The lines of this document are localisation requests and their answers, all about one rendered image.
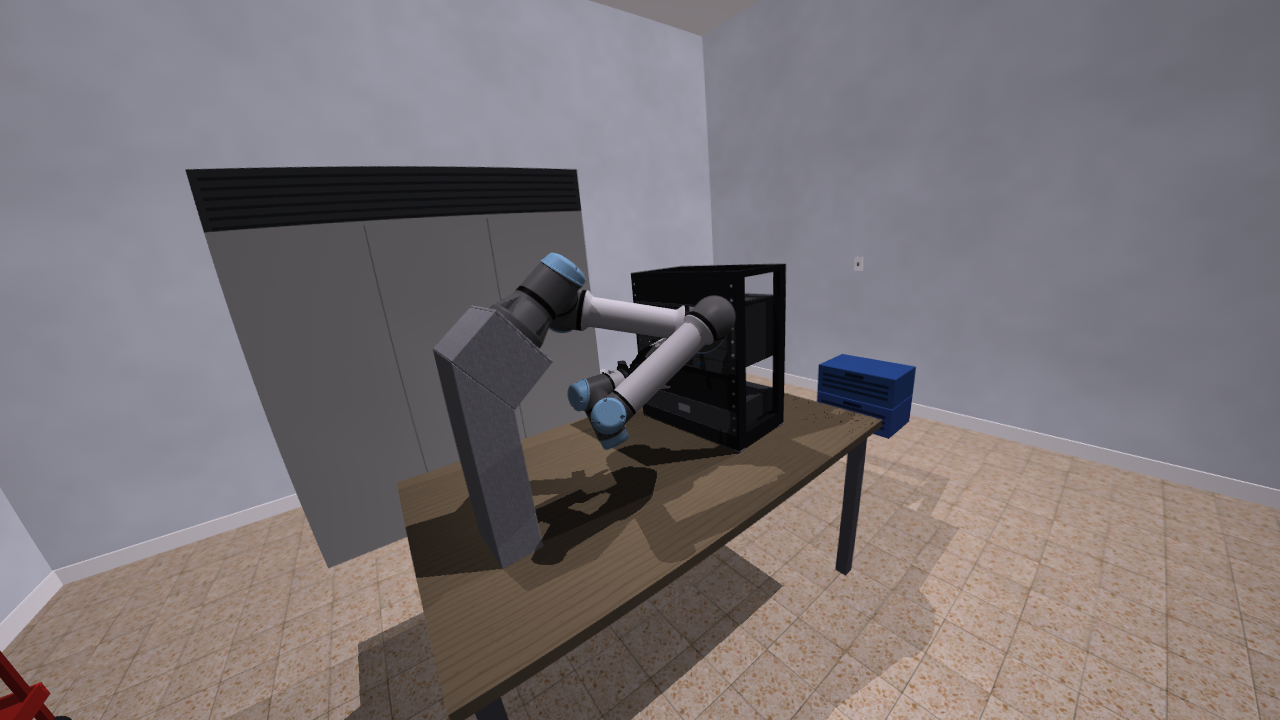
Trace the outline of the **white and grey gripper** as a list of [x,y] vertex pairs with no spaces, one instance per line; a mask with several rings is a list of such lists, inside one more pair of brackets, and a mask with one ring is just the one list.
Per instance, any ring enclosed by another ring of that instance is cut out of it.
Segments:
[[632,364],[630,364],[628,372],[625,372],[625,369],[622,369],[622,368],[620,368],[617,370],[621,372],[625,375],[625,379],[626,379],[637,366],[640,366],[646,360],[646,357],[649,357],[660,345],[663,345],[666,342],[666,340],[667,338],[659,340],[655,343],[649,345],[645,348],[643,348],[637,354],[637,356],[634,359]]

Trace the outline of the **black server rack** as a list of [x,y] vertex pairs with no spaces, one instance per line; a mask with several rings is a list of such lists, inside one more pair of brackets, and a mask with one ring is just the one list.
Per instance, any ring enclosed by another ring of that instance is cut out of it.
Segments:
[[[781,427],[785,416],[786,264],[748,265],[631,273],[634,304],[677,310],[695,307],[701,299],[717,295],[733,306],[733,329],[721,346],[695,354],[666,383],[671,387],[659,389],[643,406],[643,414],[740,454]],[[745,277],[771,272],[773,293],[745,293]],[[746,366],[771,356],[773,387],[748,382]]]

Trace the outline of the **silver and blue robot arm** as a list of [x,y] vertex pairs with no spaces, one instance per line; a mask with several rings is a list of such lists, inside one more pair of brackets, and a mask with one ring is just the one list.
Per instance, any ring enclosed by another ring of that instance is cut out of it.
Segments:
[[550,252],[513,293],[489,309],[506,316],[538,348],[548,329],[567,333],[594,327],[667,338],[626,379],[621,372],[608,370],[570,386],[571,406],[586,413],[600,432],[598,441],[608,450],[628,439],[625,424],[695,354],[709,354],[722,343],[736,315],[730,301],[719,296],[675,310],[596,299],[580,290],[585,281],[579,266]]

